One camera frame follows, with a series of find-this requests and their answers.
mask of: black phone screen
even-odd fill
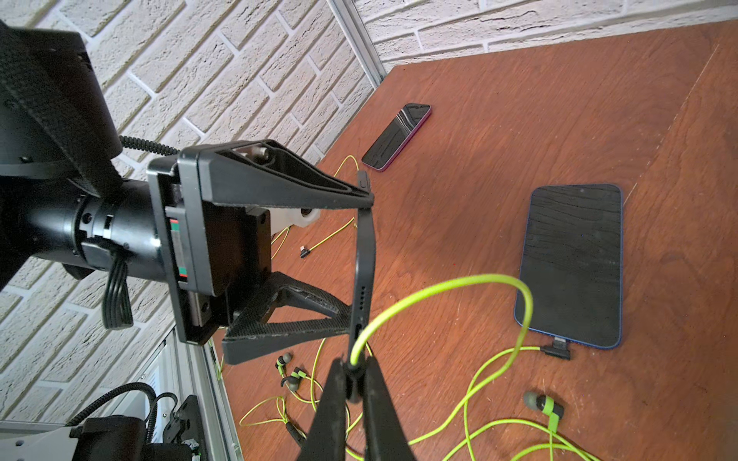
[[[603,349],[620,343],[621,211],[613,184],[535,189],[520,264],[533,294],[532,330]],[[519,294],[518,323],[524,307]]]
[[[367,150],[362,162],[375,170],[385,169],[429,114],[427,104],[406,104]]]

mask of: black cable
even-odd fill
[[[141,391],[148,397],[148,412],[150,415],[156,414],[156,392],[154,388],[146,383],[128,383],[118,386],[110,392],[107,392],[102,397],[98,398],[94,402],[90,403],[84,410],[77,413],[71,420],[67,421],[66,426],[79,426],[89,415],[101,406],[105,405],[109,401],[116,398],[118,395],[125,394],[130,391]],[[146,428],[146,443],[151,443],[151,439],[154,438],[154,427],[156,426],[156,418],[153,417],[149,420]]]
[[[163,156],[178,155],[179,149],[171,148],[167,145],[159,144],[146,139],[132,138],[130,136],[121,136],[120,143],[124,148],[143,150],[144,152],[158,153]]]
[[[170,399],[174,401],[174,406],[172,407],[172,412],[174,412],[174,409],[177,407],[177,403],[179,401],[177,400],[176,394],[174,394],[173,392],[162,392],[161,394],[157,395],[156,399],[154,400],[154,403],[159,402],[164,397],[169,397]],[[148,416],[146,416],[146,419],[144,419],[143,422],[145,423],[146,421],[148,421],[148,418],[150,417],[151,417],[151,413],[149,413]]]
[[[103,297],[103,325],[109,330],[133,326],[131,299],[128,297],[128,264],[122,252],[113,256]]]

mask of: white brick wall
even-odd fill
[[[0,18],[79,32],[118,130],[178,148],[270,136],[317,163],[371,93],[322,0],[10,0]],[[114,164],[145,179],[154,157]],[[105,283],[32,258],[0,293],[0,419],[64,422],[135,379],[167,291],[129,278],[134,326],[106,331]]]
[[[397,64],[738,18],[738,0],[355,0]]]

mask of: wooden tabletop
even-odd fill
[[[472,429],[521,417],[545,424],[523,393],[545,392],[566,414],[559,432],[601,460],[738,459],[738,22],[578,41],[398,66],[328,153],[333,173],[361,156],[408,102],[433,114],[395,162],[371,172],[376,194],[372,316],[423,287],[487,272],[517,275],[531,192],[546,184],[609,182],[624,193],[623,340],[614,350],[572,345],[570,362],[521,353],[471,400]],[[340,177],[355,181],[353,167]],[[274,270],[351,301],[352,211],[325,211],[293,228]],[[406,436],[438,426],[474,371],[514,344],[514,289],[485,285],[411,307],[372,338]],[[272,321],[310,318],[282,308]],[[526,344],[551,339],[529,333]],[[319,342],[293,348],[289,369],[312,367]],[[316,378],[346,357],[329,339]],[[236,421],[279,387],[276,355],[224,379]],[[301,394],[308,395],[308,386]],[[288,397],[309,430],[313,409]],[[360,408],[352,407],[352,418]],[[249,416],[277,417],[272,403]],[[282,424],[240,428],[248,460],[293,460]],[[413,446],[439,460],[463,439],[461,416]],[[363,451],[361,427],[349,437]],[[473,442],[479,460],[509,460],[547,442],[498,426]],[[455,459],[469,458],[466,450]],[[547,460],[540,451],[526,460]],[[556,460],[579,459],[556,452]]]

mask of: blue smartphone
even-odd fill
[[[520,264],[533,294],[531,330],[601,349],[620,344],[622,209],[614,184],[533,191]],[[524,310],[518,294],[518,323]]]

